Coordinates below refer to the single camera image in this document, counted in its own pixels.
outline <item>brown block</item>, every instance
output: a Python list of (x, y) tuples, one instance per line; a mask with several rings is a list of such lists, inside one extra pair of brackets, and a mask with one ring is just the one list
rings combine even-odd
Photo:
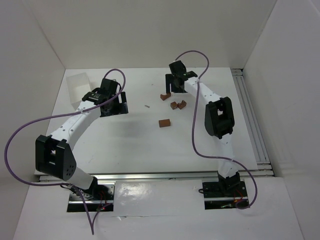
[(187, 106), (187, 103), (186, 103), (185, 100), (182, 100), (181, 103), (178, 103), (178, 108), (179, 108), (179, 109), (183, 109), (185, 106)]
[(171, 93), (167, 93), (167, 94), (165, 94), (165, 95), (160, 94), (160, 98), (162, 99), (162, 101), (164, 101), (164, 100), (166, 100), (166, 99), (168, 99), (168, 98), (170, 98), (170, 97), (171, 97)]
[(160, 128), (169, 127), (170, 125), (171, 125), (170, 119), (159, 120), (159, 127)]
[(173, 101), (172, 103), (170, 103), (170, 107), (171, 107), (173, 110), (175, 110), (175, 109), (178, 107), (178, 104), (177, 104), (175, 101)]

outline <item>small brown cube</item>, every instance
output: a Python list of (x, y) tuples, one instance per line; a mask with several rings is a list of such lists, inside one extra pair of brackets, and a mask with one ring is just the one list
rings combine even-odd
[(166, 100), (166, 99), (168, 99), (170, 97), (171, 97), (171, 92), (169, 92), (169, 93), (167, 93), (165, 95), (160, 94), (160, 98), (162, 99), (162, 101), (164, 101), (164, 100)]
[(181, 103), (178, 103), (178, 108), (179, 108), (179, 109), (183, 109), (185, 106), (187, 106), (187, 103), (186, 103), (185, 100), (182, 100)]
[(175, 109), (178, 107), (178, 104), (177, 104), (175, 101), (173, 101), (172, 103), (170, 103), (170, 107), (171, 107), (173, 110), (175, 110)]
[(170, 119), (159, 120), (159, 127), (160, 128), (170, 127), (170, 125), (171, 125)]

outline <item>white wall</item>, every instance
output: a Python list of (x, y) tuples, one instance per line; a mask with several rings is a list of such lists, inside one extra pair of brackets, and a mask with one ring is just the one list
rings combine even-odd
[[(24, 0), (67, 69), (243, 68), (276, 0)], [(204, 67), (201, 56), (185, 60)]]
[(319, 10), (319, 0), (278, 0), (244, 68), (268, 154), (306, 240), (320, 234)]
[[(22, 124), (51, 115), (65, 68), (20, 0), (0, 1), (0, 155), (7, 139)], [(23, 130), (9, 148), (14, 171), (31, 180), (35, 140), (49, 122)], [(16, 181), (0, 161), (1, 239), (14, 236), (28, 186)]]

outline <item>white surface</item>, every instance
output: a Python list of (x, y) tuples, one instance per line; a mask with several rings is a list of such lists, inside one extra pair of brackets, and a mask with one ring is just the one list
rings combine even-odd
[[(11, 240), (28, 186), (5, 167), (5, 144), (22, 124), (51, 115), (65, 68), (20, 0), (0, 1), (0, 33), (0, 238)], [(35, 140), (48, 124), (29, 126), (11, 142), (9, 164), (25, 180), (34, 180)]]
[[(250, 209), (203, 208), (198, 215), (191, 211), (183, 216), (145, 217), (109, 217), (112, 212), (103, 212), (95, 222), (94, 236), (91, 235), (84, 212), (66, 212), (70, 193), (68, 190), (59, 186), (31, 186), (14, 240), (303, 240), (283, 179), (268, 177), (257, 178), (256, 181), (259, 194)], [(246, 185), (251, 200), (254, 186), (250, 179), (246, 180)], [(180, 199), (179, 195), (168, 197)], [(163, 200), (154, 200), (155, 205), (161, 209)], [(203, 199), (195, 201), (203, 204)]]
[[(161, 68), (196, 49), (243, 68), (276, 0), (23, 0), (67, 69)], [(201, 57), (189, 66), (204, 67)]]
[[(200, 73), (203, 68), (188, 68)], [(66, 76), (86, 72), (92, 87), (99, 87), (108, 69), (70, 69), (65, 72), (53, 114), (73, 112), (69, 103)], [(73, 149), (77, 166), (87, 173), (141, 173), (216, 171), (218, 161), (198, 157), (192, 148), (191, 128), (196, 99), (191, 94), (174, 94), (165, 101), (165, 74), (169, 68), (129, 68), (125, 92), (129, 114), (101, 117), (80, 137)], [(122, 83), (113, 72), (108, 77)], [(257, 163), (229, 68), (209, 68), (203, 82), (221, 96), (232, 100), (235, 127), (232, 134), (235, 159), (249, 169)], [(172, 110), (170, 103), (185, 100), (187, 106)], [(195, 141), (203, 154), (218, 155), (204, 125), (205, 106), (199, 105)], [(171, 126), (159, 128), (158, 120), (170, 119)], [(59, 128), (65, 118), (52, 119), (47, 134)]]
[(202, 181), (123, 181), (116, 182), (116, 216), (184, 216), (204, 211), (204, 197), (198, 190)]
[(278, 0), (244, 68), (272, 166), (305, 240), (319, 239), (320, 1)]
[(87, 92), (92, 89), (88, 75), (83, 72), (66, 78), (66, 85), (69, 90), (70, 103), (76, 110)]

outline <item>white tabletop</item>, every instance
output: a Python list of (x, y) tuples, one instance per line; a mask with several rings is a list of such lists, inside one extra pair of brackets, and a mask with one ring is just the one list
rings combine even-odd
[[(117, 181), (114, 212), (99, 214), (94, 236), (85, 212), (66, 211), (69, 190), (30, 186), (14, 240), (303, 240), (282, 178), (256, 178), (246, 210), (205, 210), (198, 181)], [(251, 201), (253, 182), (245, 184)]]
[[(74, 112), (70, 103), (66, 77), (87, 73), (93, 88), (99, 87), (109, 69), (67, 69), (65, 71), (53, 115)], [(173, 94), (165, 101), (165, 74), (168, 68), (123, 69), (127, 82), (129, 114), (101, 117), (91, 124), (74, 147), (77, 166), (87, 173), (151, 173), (216, 171), (217, 161), (198, 157), (192, 148), (191, 126), (195, 98), (188, 93)], [(201, 73), (203, 68), (188, 68)], [(112, 72), (108, 78), (122, 83), (122, 76)], [(235, 127), (232, 134), (234, 158), (251, 170), (257, 169), (234, 80), (229, 68), (209, 68), (202, 81), (214, 92), (232, 100)], [(170, 108), (173, 101), (185, 100), (184, 109)], [(215, 156), (219, 149), (213, 145), (204, 126), (205, 107), (199, 106), (195, 141), (198, 150)], [(170, 119), (171, 126), (159, 128), (158, 120)], [(66, 118), (50, 121), (47, 135)]]

